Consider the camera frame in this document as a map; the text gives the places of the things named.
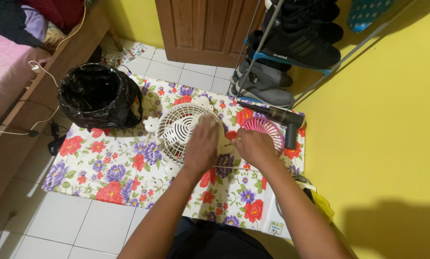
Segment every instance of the tiled floor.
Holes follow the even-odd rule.
[[[109,40],[102,44],[114,47]],[[147,47],[126,64],[133,73],[226,93],[233,69],[168,61],[164,50]],[[61,112],[54,119],[68,129],[72,124]],[[0,259],[116,258],[148,210],[43,191],[52,140],[41,134],[0,199]]]

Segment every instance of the wooden door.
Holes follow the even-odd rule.
[[[234,67],[257,0],[155,0],[167,59]],[[251,31],[266,8],[260,0]]]

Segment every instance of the pink fan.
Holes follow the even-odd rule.
[[[268,134],[274,142],[277,156],[282,154],[284,148],[283,135],[274,122],[264,117],[252,117],[244,121],[244,123],[241,125],[241,128],[247,130],[256,130],[258,132]]]

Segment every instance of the adidas logo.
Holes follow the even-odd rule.
[[[286,57],[286,56],[281,56],[281,55],[277,55],[277,54],[274,54],[273,56],[278,57],[278,58],[281,58],[281,59],[287,59],[287,58],[288,58],[288,57]]]

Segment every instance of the gray sneaker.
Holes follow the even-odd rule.
[[[229,94],[231,96],[235,97],[237,95],[241,89],[241,82],[245,79],[245,75],[242,75],[242,77],[235,83],[235,87],[231,86],[229,88]],[[276,107],[288,107],[294,100],[293,94],[280,87],[272,85],[268,80],[256,77],[254,74],[250,74],[249,78],[245,82],[241,95],[257,99],[264,104]]]
[[[235,70],[237,76],[233,75],[231,77],[231,84],[233,84],[233,82],[237,82],[237,80],[239,80],[239,78],[248,70],[249,66],[250,64],[246,60],[244,60],[244,62],[242,62],[241,65]],[[255,64],[253,64],[253,68],[255,68],[257,71],[260,71],[262,77],[270,81],[275,86],[287,89],[293,84],[293,79],[289,75],[287,75],[287,72],[282,72],[278,69],[260,64],[258,62],[255,62]]]

